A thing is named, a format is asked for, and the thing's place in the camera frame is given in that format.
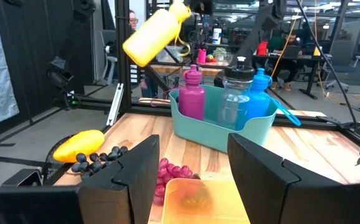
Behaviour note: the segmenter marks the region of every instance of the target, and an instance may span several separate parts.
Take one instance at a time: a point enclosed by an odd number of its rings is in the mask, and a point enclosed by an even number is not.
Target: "black bottle cap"
[[[237,80],[253,80],[256,71],[252,67],[245,67],[244,59],[244,57],[238,57],[237,65],[227,66],[224,75]]]

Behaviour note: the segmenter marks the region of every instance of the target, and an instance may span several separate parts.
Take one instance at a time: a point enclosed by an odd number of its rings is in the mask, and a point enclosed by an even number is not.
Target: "teal plastic basket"
[[[203,121],[182,115],[175,101],[178,97],[178,90],[169,93],[174,133],[177,136],[225,153],[227,153],[229,133],[238,133],[261,146],[265,143],[278,108],[273,101],[271,101],[265,117],[252,118],[247,121],[243,130],[235,131],[217,125],[219,99],[224,89],[208,85],[202,85],[202,87],[206,90],[205,118]]]

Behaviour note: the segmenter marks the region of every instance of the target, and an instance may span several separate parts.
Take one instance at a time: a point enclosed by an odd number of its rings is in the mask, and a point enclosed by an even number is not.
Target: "white bottle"
[[[221,29],[215,28],[213,30],[213,44],[220,44],[221,42]]]

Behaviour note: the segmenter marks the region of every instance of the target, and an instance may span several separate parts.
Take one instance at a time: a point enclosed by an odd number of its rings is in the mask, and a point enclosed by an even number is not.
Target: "black table leg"
[[[312,84],[314,82],[314,77],[315,77],[315,73],[316,73],[316,70],[318,69],[318,64],[319,62],[315,62],[314,63],[314,69],[312,70],[310,76],[308,77],[308,86],[307,86],[307,89],[304,90],[304,89],[298,89],[300,90],[300,92],[306,94],[307,96],[313,98],[314,100],[317,100],[318,97],[314,96],[311,94],[311,88],[312,88]]]

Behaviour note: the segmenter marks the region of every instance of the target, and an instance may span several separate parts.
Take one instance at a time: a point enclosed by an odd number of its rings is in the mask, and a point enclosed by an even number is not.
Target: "red grapes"
[[[154,203],[163,205],[165,201],[165,191],[167,183],[175,178],[194,179],[193,172],[188,166],[175,166],[163,158],[159,162],[159,171],[157,174],[156,188],[154,194]]]

